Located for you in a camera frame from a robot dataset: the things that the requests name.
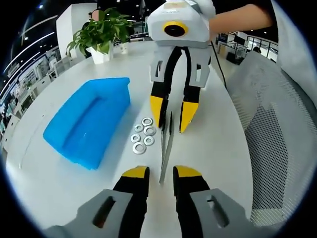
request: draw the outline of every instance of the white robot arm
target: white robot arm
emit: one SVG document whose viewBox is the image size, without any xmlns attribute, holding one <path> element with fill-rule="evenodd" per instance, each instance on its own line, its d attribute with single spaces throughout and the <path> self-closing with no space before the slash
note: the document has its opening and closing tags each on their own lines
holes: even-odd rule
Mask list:
<svg viewBox="0 0 317 238">
<path fill-rule="evenodd" d="M 158 48 L 150 67 L 151 109 L 158 127 L 166 112 L 172 75 L 181 51 L 187 57 L 180 132 L 184 132 L 199 104 L 200 89 L 209 76 L 211 58 L 209 19 L 215 16 L 211 0 L 168 0 L 148 18 L 150 37 Z M 197 79 L 197 68 L 201 77 Z"/>
</svg>

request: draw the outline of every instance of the white pot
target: white pot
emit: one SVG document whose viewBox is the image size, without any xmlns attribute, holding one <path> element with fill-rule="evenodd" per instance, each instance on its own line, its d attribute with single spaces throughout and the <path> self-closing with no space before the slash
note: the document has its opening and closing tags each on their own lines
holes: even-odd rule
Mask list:
<svg viewBox="0 0 317 238">
<path fill-rule="evenodd" d="M 121 54 L 123 54 L 123 55 L 128 54 L 128 42 L 123 43 L 123 44 L 121 43 L 120 50 L 121 50 Z"/>
<path fill-rule="evenodd" d="M 91 53 L 94 63 L 95 64 L 100 64 L 107 62 L 113 58 L 113 44 L 109 42 L 110 48 L 108 54 L 104 54 L 100 51 L 95 51 L 94 48 L 89 47 L 86 50 Z"/>
</svg>

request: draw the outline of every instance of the white table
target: white table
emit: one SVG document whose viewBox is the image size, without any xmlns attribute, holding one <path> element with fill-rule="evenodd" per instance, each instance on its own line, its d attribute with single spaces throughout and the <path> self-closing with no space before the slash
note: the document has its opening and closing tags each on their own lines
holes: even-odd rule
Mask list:
<svg viewBox="0 0 317 238">
<path fill-rule="evenodd" d="M 184 134 L 179 125 L 186 58 L 177 64 L 168 110 L 173 110 L 175 136 L 164 186 L 160 172 L 160 131 L 143 155 L 132 152 L 133 125 L 151 116 L 149 64 L 153 42 L 131 43 L 129 55 L 101 65 L 92 59 L 75 65 L 51 83 L 33 102 L 17 125 L 8 151 L 7 171 L 22 204 L 41 228 L 64 225 L 79 206 L 102 189 L 112 189 L 121 174 L 137 165 L 150 167 L 148 211 L 141 237 L 181 237 L 172 189 L 172 167 L 200 171 L 210 188 L 220 188 L 246 209 L 252 209 L 252 169 L 247 142 L 238 114 L 221 80 L 211 69 L 200 107 Z M 89 171 L 61 157 L 44 140 L 43 132 L 62 104 L 84 82 L 106 77 L 130 77 L 131 107 L 123 117 L 100 168 Z"/>
</svg>

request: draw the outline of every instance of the blue container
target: blue container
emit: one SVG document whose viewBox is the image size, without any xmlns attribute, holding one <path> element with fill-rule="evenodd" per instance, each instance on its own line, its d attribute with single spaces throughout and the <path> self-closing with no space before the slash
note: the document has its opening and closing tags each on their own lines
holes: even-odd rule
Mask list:
<svg viewBox="0 0 317 238">
<path fill-rule="evenodd" d="M 44 140 L 70 161 L 97 169 L 130 105 L 129 82 L 129 78 L 86 82 L 58 110 Z"/>
</svg>

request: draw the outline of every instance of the gray mesh backrest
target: gray mesh backrest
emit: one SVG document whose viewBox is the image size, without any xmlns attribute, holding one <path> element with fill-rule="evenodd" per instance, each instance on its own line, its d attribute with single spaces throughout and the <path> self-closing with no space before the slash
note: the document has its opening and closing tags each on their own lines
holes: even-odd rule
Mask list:
<svg viewBox="0 0 317 238">
<path fill-rule="evenodd" d="M 70 58 L 69 57 L 65 57 L 61 61 L 63 62 L 65 71 L 68 70 L 71 67 Z"/>
<path fill-rule="evenodd" d="M 316 167 L 316 108 L 277 64 L 256 52 L 248 53 L 227 87 L 250 151 L 251 221 L 258 226 L 283 225 Z"/>
<path fill-rule="evenodd" d="M 66 68 L 62 59 L 54 64 L 54 71 L 55 71 L 56 77 L 60 76 L 63 72 L 66 71 Z"/>
</svg>

